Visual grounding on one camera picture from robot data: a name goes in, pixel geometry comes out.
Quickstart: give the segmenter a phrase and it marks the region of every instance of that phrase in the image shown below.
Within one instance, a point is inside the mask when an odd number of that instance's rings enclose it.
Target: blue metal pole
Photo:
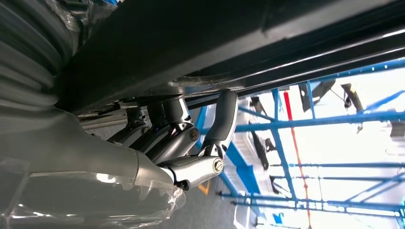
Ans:
[[[234,197],[237,197],[238,196],[238,191],[236,190],[235,186],[232,184],[231,180],[229,180],[229,178],[225,174],[225,172],[222,172],[219,175],[219,177],[224,182],[225,186],[229,189],[229,192],[231,193],[231,195],[234,196]]]
[[[383,189],[381,189],[380,191],[378,191],[378,192],[372,194],[371,196],[369,196],[369,197],[363,199],[361,202],[368,201],[369,199],[371,199],[371,198],[373,198],[373,197],[376,197],[376,196],[380,195],[381,193],[384,193],[384,192],[386,192],[386,191],[388,191],[388,190],[390,190],[390,189],[392,189],[392,188],[398,186],[399,184],[400,184],[400,182],[397,182],[397,183],[394,183],[394,184],[392,184],[392,185],[390,185],[390,186],[388,186],[388,187],[386,187],[386,188],[383,188]]]
[[[254,203],[245,203],[245,202],[235,202],[236,205],[241,205],[241,206],[257,206],[260,208],[282,208],[282,209],[294,209],[294,210],[307,210],[306,207],[303,206],[298,206],[296,208],[292,208],[289,206],[285,205],[275,205],[275,204],[254,204]],[[362,216],[374,216],[374,217],[385,217],[385,218],[396,218],[396,219],[402,219],[401,216],[387,216],[387,215],[377,215],[377,214],[369,214],[369,213],[358,213],[358,212],[348,212],[348,211],[332,211],[332,210],[325,210],[325,209],[316,209],[316,208],[310,208],[311,211],[323,211],[323,212],[332,212],[332,213],[343,213],[343,214],[353,214],[353,215],[362,215]]]
[[[312,97],[311,82],[309,80],[307,81],[307,90],[308,90],[309,104],[311,105],[312,118],[315,119],[316,117],[315,117],[314,98]]]
[[[199,130],[202,130],[204,128],[206,113],[207,113],[207,107],[206,106],[201,107],[200,112],[198,113],[197,120],[195,121],[195,127]]]
[[[285,179],[283,176],[274,176],[275,179]],[[293,179],[324,179],[324,180],[355,180],[355,181],[385,181],[392,179],[392,177],[292,177]],[[398,181],[405,181],[405,177],[399,178]]]
[[[384,185],[384,184],[386,184],[386,183],[388,183],[388,182],[390,182],[390,181],[397,181],[397,180],[398,180],[400,177],[402,177],[404,174],[405,174],[405,172],[402,172],[402,173],[400,173],[400,174],[398,174],[398,175],[392,177],[392,178],[389,179],[389,180],[385,180],[385,181],[382,181],[382,182],[380,182],[380,183],[378,183],[378,184],[376,184],[376,185],[373,185],[373,186],[371,186],[370,188],[368,188],[368,189],[366,189],[366,190],[364,190],[364,191],[362,191],[362,192],[360,192],[360,193],[357,193],[356,195],[350,197],[350,198],[347,199],[346,201],[350,201],[350,200],[352,200],[352,199],[358,197],[359,195],[361,195],[361,194],[363,194],[363,193],[366,193],[366,192],[369,192],[369,191],[371,191],[371,190],[374,190],[374,189],[376,189],[376,188],[378,188],[378,187],[381,187],[382,185]]]
[[[273,197],[273,196],[238,195],[237,197],[234,197],[229,194],[222,194],[221,196],[224,198],[237,198],[237,199],[250,199],[250,200],[255,199],[255,200],[269,200],[269,201],[281,201],[281,202],[294,201],[292,198],[282,198],[282,197]],[[363,202],[349,202],[349,201],[336,201],[336,200],[323,201],[323,200],[313,200],[313,199],[296,199],[295,203],[297,206],[303,205],[305,203],[314,203],[314,204],[321,203],[321,204],[327,204],[328,206],[343,207],[343,208],[364,208],[364,209],[398,211],[398,212],[401,209],[405,209],[405,206],[397,205],[397,204],[363,203]]]
[[[375,112],[371,114],[354,114],[354,115],[342,115],[327,118],[295,120],[286,122],[271,122],[263,124],[251,124],[251,125],[239,125],[236,127],[235,132],[250,132],[269,129],[280,128],[293,128],[301,126],[313,126],[313,125],[329,125],[329,124],[342,124],[342,123],[362,123],[371,121],[388,121],[388,120],[404,120],[405,112]],[[209,129],[202,129],[201,134],[207,134]]]
[[[336,168],[402,168],[405,163],[381,162],[381,163],[341,163],[341,164],[289,164],[290,167],[336,167]]]
[[[278,88],[271,90],[271,93],[273,94],[273,98],[274,98],[274,119],[276,119],[278,121],[278,100],[280,97]]]
[[[264,119],[267,119],[267,120],[270,120],[270,121],[275,121],[275,119],[272,118],[272,117],[269,117],[269,116],[266,116],[266,115],[262,115],[261,113],[256,112],[256,111],[249,110],[249,109],[247,109],[246,107],[240,106],[240,107],[238,107],[238,108],[239,108],[240,111],[249,113],[249,114],[251,114],[251,115],[255,115],[255,116],[257,116],[257,117],[261,117],[261,118],[264,118]]]
[[[290,174],[289,167],[287,164],[286,155],[284,154],[283,144],[281,143],[280,134],[278,133],[277,129],[272,129],[271,133],[273,134],[274,141],[276,142],[276,149],[277,149],[278,157],[280,158],[281,166],[283,167],[284,175],[286,176],[286,179],[287,179],[288,188],[290,189],[289,191],[291,193],[292,198],[296,199],[297,196],[295,194],[294,185],[292,183],[292,178],[291,178],[291,174]]]
[[[393,95],[390,95],[390,96],[387,97],[387,98],[384,98],[384,99],[382,99],[382,100],[380,100],[380,101],[377,101],[377,102],[375,102],[374,104],[368,106],[366,109],[364,109],[364,110],[361,111],[360,113],[364,113],[365,111],[372,111],[372,110],[375,110],[375,109],[379,108],[380,106],[382,106],[382,105],[384,105],[384,104],[386,104],[386,103],[389,103],[390,101],[392,101],[392,100],[398,98],[398,97],[399,97],[400,95],[402,95],[404,92],[405,92],[405,90],[402,90],[402,91],[399,91],[399,92],[397,92],[397,93],[395,93],[395,94],[393,94]]]

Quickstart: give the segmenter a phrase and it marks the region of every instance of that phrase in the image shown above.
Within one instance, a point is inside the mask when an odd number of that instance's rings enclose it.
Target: black metal beam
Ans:
[[[207,91],[160,85],[389,2],[127,0],[56,78],[56,106],[79,114],[124,97]]]

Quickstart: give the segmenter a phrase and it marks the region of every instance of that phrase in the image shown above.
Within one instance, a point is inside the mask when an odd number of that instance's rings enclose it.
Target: clear plastic wrap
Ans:
[[[66,28],[80,34],[83,45],[95,30],[117,8],[102,0],[64,1],[46,0],[48,7],[64,22]]]
[[[30,174],[28,167],[0,158],[2,229],[134,229],[168,219],[185,203],[181,189],[158,181],[134,185],[133,178],[107,174]]]
[[[46,4],[64,22],[68,30],[80,32],[77,20],[58,0],[46,0]]]

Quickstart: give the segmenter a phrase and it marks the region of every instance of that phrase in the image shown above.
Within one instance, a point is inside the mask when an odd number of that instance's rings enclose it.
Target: gray plastic cover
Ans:
[[[29,166],[0,158],[2,229],[133,229],[158,224],[185,203],[179,188],[153,188],[159,181],[147,186],[100,173],[30,174]]]

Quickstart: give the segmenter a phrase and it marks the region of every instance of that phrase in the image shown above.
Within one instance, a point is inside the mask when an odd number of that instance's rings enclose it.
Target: bright light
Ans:
[[[104,173],[97,173],[96,175],[97,180],[104,182],[104,183],[115,183],[115,177],[109,179],[108,178],[108,174],[104,174]]]
[[[394,35],[397,35],[397,34],[401,34],[401,33],[403,33],[403,32],[405,32],[405,30],[399,30],[399,31],[387,33],[387,34],[384,35],[383,37],[391,37],[391,36],[394,36]]]
[[[33,212],[33,214],[34,214],[34,215],[37,215],[37,216],[44,216],[44,214],[39,213],[39,212]]]

